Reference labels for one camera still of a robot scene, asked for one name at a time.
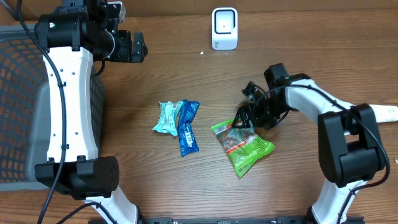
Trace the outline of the blue snack packet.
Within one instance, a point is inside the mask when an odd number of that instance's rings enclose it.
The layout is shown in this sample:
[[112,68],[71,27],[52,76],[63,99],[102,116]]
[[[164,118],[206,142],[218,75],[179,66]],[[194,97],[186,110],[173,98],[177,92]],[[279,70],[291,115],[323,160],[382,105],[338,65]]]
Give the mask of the blue snack packet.
[[192,122],[198,111],[200,103],[197,101],[183,100],[183,106],[180,110],[178,121],[178,138],[180,143],[181,156],[189,153],[198,152],[199,148],[193,133]]

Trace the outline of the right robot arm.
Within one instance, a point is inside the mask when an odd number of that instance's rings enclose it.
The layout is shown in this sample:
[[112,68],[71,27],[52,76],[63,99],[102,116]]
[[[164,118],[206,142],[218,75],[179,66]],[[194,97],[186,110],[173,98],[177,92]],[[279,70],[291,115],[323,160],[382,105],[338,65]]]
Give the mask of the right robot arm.
[[243,90],[248,105],[241,106],[233,128],[277,126],[291,111],[303,113],[318,128],[318,160],[325,181],[317,201],[293,223],[364,223],[347,211],[362,189],[383,184],[391,165],[379,132],[387,119],[380,105],[341,101],[322,90],[304,73],[289,75],[283,63],[265,72],[268,90],[253,82]]

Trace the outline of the white cosmetic tube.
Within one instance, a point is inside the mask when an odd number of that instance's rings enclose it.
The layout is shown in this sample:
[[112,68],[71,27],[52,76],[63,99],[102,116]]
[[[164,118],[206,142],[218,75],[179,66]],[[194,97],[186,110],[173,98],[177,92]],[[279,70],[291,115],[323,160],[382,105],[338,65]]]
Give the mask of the white cosmetic tube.
[[393,105],[370,105],[377,123],[390,123],[398,120],[398,107]]

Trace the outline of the green snack bag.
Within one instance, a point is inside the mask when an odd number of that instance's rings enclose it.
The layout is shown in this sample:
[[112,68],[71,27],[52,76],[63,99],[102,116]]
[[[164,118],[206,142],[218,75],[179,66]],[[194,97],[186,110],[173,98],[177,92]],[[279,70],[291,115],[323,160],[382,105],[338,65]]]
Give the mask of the green snack bag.
[[257,160],[272,153],[273,143],[256,134],[253,128],[233,128],[233,119],[213,125],[211,130],[230,159],[238,178],[241,178]]

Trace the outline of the teal snack packet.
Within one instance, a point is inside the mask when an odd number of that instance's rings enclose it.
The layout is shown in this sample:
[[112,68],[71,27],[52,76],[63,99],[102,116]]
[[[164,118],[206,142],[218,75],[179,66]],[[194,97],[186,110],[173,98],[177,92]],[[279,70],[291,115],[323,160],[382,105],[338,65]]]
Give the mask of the teal snack packet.
[[177,136],[176,119],[183,105],[183,101],[176,103],[168,101],[166,103],[160,102],[160,114],[158,123],[152,128],[153,131],[164,134],[171,134]]

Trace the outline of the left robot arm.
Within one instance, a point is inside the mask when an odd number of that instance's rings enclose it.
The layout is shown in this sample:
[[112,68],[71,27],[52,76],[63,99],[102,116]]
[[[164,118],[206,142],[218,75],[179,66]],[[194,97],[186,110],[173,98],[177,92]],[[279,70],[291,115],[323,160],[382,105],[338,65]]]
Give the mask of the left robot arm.
[[105,223],[144,223],[119,186],[117,159],[99,155],[92,124],[100,98],[91,90],[99,77],[93,64],[141,63],[147,55],[142,33],[119,29],[125,15],[120,1],[64,1],[35,25],[50,90],[47,161],[35,166],[35,178],[93,207]]

